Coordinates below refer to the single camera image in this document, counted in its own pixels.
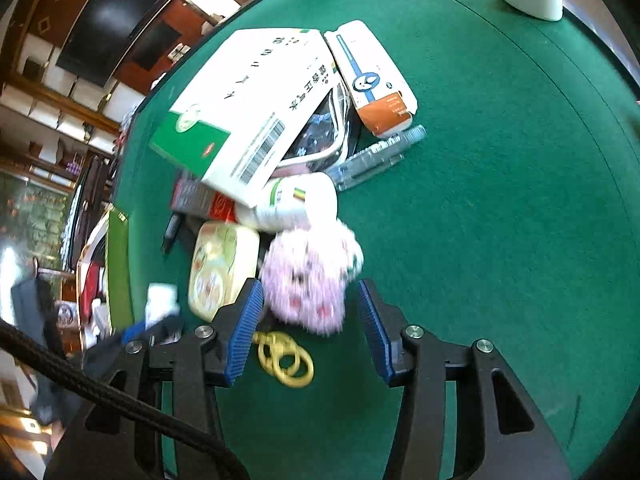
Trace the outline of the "thin black pen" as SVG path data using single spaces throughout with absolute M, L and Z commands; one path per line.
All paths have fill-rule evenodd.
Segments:
M 167 223 L 162 240 L 162 252 L 168 254 L 174 246 L 179 230 L 182 226 L 183 215 L 178 212 L 173 212 Z

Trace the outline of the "clear zip pouch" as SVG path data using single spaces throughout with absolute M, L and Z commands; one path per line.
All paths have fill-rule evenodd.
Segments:
M 306 122 L 273 178 L 327 170 L 355 154 L 360 118 L 343 81 L 326 95 Z

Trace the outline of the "red grey flat box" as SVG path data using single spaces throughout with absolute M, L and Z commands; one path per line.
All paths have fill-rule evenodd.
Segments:
M 206 221 L 236 222 L 234 206 L 231 198 L 186 177 L 178 179 L 170 201 L 172 211 Z

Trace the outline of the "white orange slim box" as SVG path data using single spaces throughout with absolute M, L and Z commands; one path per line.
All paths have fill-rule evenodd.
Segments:
M 379 139 L 411 127 L 418 100 L 385 48 L 362 21 L 326 32 L 337 68 L 363 125 Z

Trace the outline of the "black wall television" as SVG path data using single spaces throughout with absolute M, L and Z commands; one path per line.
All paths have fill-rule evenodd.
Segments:
M 88 0 L 56 65 L 100 87 L 126 58 L 150 70 L 178 42 L 178 30 L 160 17 L 169 3 L 171 0 Z

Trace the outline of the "clear plastic pen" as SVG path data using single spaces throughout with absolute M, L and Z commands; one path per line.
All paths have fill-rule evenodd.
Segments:
M 401 162 L 405 151 L 425 138 L 426 129 L 417 125 L 353 154 L 344 162 L 327 169 L 326 174 L 337 192 L 349 190 Z

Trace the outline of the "green gold storage box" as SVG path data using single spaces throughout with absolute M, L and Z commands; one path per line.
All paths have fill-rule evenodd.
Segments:
M 89 234 L 75 266 L 77 305 L 81 324 L 92 318 L 91 304 L 103 298 L 111 330 L 134 324 L 128 268 L 128 219 L 114 205 Z

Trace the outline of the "white green medicine box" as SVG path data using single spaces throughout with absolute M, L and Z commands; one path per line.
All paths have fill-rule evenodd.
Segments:
M 336 82 L 320 30 L 237 30 L 171 105 L 152 135 L 152 149 L 253 207 Z

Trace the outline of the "pink plush toy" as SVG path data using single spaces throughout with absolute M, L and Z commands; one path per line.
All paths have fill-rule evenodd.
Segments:
M 335 219 L 278 233 L 259 272 L 265 303 L 282 323 L 313 334 L 339 333 L 347 286 L 364 263 L 355 233 Z

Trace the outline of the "white green pill bottle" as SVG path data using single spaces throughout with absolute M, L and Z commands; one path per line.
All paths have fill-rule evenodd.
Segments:
M 255 207 L 235 204 L 235 218 L 256 231 L 309 229 L 337 218 L 334 184 L 323 172 L 271 179 Z

